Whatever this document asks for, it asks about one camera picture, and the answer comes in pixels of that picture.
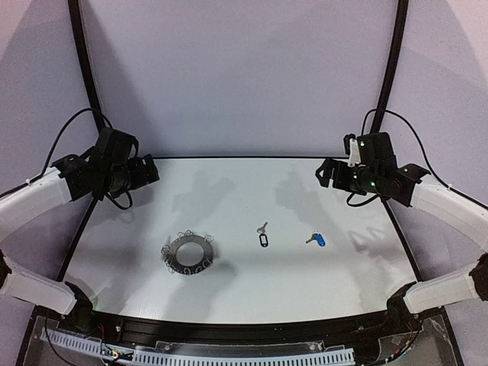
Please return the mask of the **key with black tag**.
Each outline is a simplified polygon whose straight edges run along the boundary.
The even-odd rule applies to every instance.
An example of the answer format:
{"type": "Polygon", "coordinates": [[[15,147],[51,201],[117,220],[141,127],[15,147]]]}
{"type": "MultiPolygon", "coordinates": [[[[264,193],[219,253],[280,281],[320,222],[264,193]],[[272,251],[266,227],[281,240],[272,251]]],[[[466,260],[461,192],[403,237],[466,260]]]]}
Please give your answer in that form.
{"type": "Polygon", "coordinates": [[[267,248],[269,245],[268,236],[266,234],[267,225],[268,225],[268,222],[264,222],[263,225],[260,226],[256,230],[256,232],[258,234],[259,243],[260,243],[261,247],[263,247],[263,248],[267,248]]]}

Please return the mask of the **metal keyring disc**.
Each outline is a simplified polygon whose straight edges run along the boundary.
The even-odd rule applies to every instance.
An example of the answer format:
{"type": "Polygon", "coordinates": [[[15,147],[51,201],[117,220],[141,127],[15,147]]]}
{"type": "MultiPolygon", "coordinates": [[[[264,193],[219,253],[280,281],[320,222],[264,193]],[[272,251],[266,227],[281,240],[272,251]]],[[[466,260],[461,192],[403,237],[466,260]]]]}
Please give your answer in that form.
{"type": "Polygon", "coordinates": [[[162,247],[162,259],[171,274],[198,274],[214,263],[212,242],[209,235],[201,236],[190,230],[180,232],[162,247]]]}

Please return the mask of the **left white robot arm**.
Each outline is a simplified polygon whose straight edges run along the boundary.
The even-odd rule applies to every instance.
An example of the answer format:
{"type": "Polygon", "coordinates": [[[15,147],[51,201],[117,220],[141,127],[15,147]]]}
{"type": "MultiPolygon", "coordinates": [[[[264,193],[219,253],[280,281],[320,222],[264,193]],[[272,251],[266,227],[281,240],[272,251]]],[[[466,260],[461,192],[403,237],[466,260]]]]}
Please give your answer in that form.
{"type": "MultiPolygon", "coordinates": [[[[82,155],[71,154],[49,163],[39,177],[1,197],[1,238],[7,239],[54,207],[91,195],[115,201],[122,194],[159,180],[151,155],[140,157],[136,137],[105,127],[82,155]]],[[[1,256],[1,293],[66,316],[90,301],[75,285],[51,280],[1,256]]]]}

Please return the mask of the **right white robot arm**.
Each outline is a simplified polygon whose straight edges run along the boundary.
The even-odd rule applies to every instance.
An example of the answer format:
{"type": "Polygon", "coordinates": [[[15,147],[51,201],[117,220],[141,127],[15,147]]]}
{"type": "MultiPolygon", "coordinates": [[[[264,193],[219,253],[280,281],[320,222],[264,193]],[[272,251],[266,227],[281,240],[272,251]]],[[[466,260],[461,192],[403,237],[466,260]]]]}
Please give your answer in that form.
{"type": "Polygon", "coordinates": [[[487,209],[444,186],[416,164],[403,167],[388,133],[345,136],[348,160],[325,159],[315,176],[324,188],[352,195],[372,194],[430,214],[476,243],[483,254],[467,267],[428,281],[408,284],[388,300],[388,307],[416,315],[463,300],[487,299],[487,209]]]}

